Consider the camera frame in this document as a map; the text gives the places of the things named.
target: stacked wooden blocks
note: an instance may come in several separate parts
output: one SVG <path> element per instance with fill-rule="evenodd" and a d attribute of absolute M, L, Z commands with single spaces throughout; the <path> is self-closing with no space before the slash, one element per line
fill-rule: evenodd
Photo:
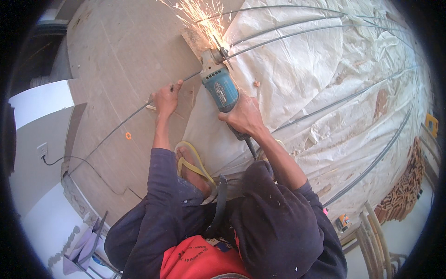
<path fill-rule="evenodd" d="M 375 214 L 380 223 L 384 220 L 401 222 L 412 211 L 417 201 L 425 168 L 419 137 L 415 137 L 409 149 L 409 155 L 410 159 L 403 175 L 375 208 Z"/>

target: angle grinder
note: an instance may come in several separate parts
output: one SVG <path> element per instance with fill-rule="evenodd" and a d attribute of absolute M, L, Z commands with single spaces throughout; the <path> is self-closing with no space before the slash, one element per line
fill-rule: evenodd
<path fill-rule="evenodd" d="M 217 39 L 215 41 L 218 49 L 207 49 L 201 54 L 203 70 L 200 72 L 200 76 L 204 87 L 211 94 L 219 111 L 227 113 L 235 107 L 239 100 L 239 91 L 229 75 L 227 66 L 223 63 L 226 60 L 231 69 L 233 69 L 228 60 L 227 51 L 220 46 Z M 252 145 L 251 136 L 246 133 L 240 133 L 229 124 L 228 126 L 239 141 L 246 141 L 252 156 L 256 159 L 256 151 Z"/>

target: red shirt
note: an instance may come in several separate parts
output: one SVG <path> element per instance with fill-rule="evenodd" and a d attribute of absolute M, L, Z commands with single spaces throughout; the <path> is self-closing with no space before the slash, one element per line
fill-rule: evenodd
<path fill-rule="evenodd" d="M 224 242 L 196 235 L 164 252 L 161 279 L 209 279 L 227 273 L 251 276 L 239 254 Z"/>

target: plastic tarp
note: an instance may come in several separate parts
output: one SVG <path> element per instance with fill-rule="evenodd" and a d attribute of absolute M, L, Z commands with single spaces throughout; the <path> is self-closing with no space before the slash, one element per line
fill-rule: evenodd
<path fill-rule="evenodd" d="M 265 5 L 307 5 L 348 13 L 342 18 L 311 21 L 281 28 L 246 40 L 229 51 L 287 34 L 330 25 L 377 25 L 337 27 L 312 31 L 269 43 L 231 58 L 231 75 L 237 86 L 258 99 L 264 124 L 284 142 L 315 192 L 322 189 L 322 203 L 357 178 L 387 145 L 410 107 L 410 119 L 381 162 L 353 189 L 330 205 L 333 221 L 346 213 L 358 220 L 365 201 L 378 204 L 404 171 L 407 154 L 430 98 L 429 69 L 410 30 L 396 9 L 384 1 L 246 0 L 242 8 Z M 235 42 L 260 31 L 290 22 L 338 15 L 308 8 L 266 8 L 239 12 L 225 38 Z M 393 74 L 401 72 L 391 79 Z M 260 82 L 259 87 L 253 82 Z M 278 127 L 326 107 L 373 84 L 363 94 L 312 117 L 274 132 Z M 245 142 L 238 141 L 201 86 L 183 140 L 192 143 L 205 168 L 215 177 L 241 173 L 253 162 Z"/>

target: sparks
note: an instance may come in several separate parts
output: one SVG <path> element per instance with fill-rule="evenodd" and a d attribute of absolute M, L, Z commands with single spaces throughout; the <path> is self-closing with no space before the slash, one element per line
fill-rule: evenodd
<path fill-rule="evenodd" d="M 160 1 L 170 7 L 174 12 L 181 11 L 182 15 L 177 14 L 176 16 L 183 22 L 184 26 L 194 28 L 198 32 L 203 33 L 211 47 L 217 47 L 215 37 L 221 46 L 227 50 L 229 49 L 230 42 L 227 42 L 223 36 L 225 29 L 223 17 L 219 16 L 209 19 L 209 17 L 215 14 L 223 13 L 223 6 L 219 0 L 212 0 L 211 5 L 209 3 L 203 4 L 202 0 L 179 0 L 175 5 L 169 5 L 164 0 L 156 1 Z"/>

